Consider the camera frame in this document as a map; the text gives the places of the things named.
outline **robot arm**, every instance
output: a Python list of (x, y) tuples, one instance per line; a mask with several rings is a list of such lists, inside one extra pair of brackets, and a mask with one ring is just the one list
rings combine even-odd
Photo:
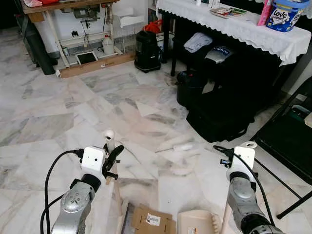
[[(254, 165), (254, 142), (246, 142), (234, 149), (234, 153), (250, 168)], [(229, 156), (229, 160), (221, 160), (228, 167), (227, 178), (230, 181), (227, 202), (232, 209), (236, 226), (243, 234), (284, 234), (273, 226), (260, 210), (255, 196), (254, 177), (247, 167), (230, 150), (215, 149)]]
[(246, 174), (232, 175), (228, 203), (233, 211), (235, 224), (243, 234), (283, 234), (270, 224), (260, 210)]
[(85, 220), (91, 209), (91, 202), (101, 181), (91, 174), (81, 180), (75, 179), (71, 189), (60, 202), (60, 213), (52, 228), (52, 234), (83, 234)]
[[(84, 234), (85, 220), (91, 210), (95, 193), (101, 185), (100, 178), (118, 178), (117, 174), (109, 171), (123, 148), (122, 145), (115, 148), (114, 139), (110, 137), (104, 146), (105, 150), (93, 146), (84, 149), (81, 168), (88, 174), (81, 180), (75, 179), (70, 190), (63, 195), (52, 234)], [(105, 158), (106, 152), (109, 153), (108, 158)]]

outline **black backpack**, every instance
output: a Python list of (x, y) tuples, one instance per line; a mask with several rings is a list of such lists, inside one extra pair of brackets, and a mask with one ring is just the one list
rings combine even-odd
[(202, 94), (186, 120), (208, 142), (231, 141), (244, 135), (254, 122), (261, 100), (257, 93), (220, 88)]

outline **pink bottle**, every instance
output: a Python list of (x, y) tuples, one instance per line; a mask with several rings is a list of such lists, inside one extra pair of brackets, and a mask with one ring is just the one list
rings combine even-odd
[(266, 24), (268, 18), (270, 17), (272, 9), (272, 0), (266, 0), (264, 3), (264, 7), (262, 9), (261, 17), (258, 22), (258, 26), (263, 26)]

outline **plastic bottle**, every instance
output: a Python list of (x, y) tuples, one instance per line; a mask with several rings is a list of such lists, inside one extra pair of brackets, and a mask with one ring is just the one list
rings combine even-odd
[(103, 50), (106, 55), (111, 55), (114, 53), (114, 44), (108, 35), (105, 35), (103, 40)]

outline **brown cardboard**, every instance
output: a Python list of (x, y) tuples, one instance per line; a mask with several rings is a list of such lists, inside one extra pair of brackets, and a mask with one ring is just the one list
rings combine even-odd
[[(148, 214), (160, 217), (160, 220), (155, 219), (156, 225), (148, 223)], [(176, 222), (172, 220), (171, 214), (154, 211), (143, 204), (135, 208), (131, 226), (136, 229), (135, 234), (176, 234)]]

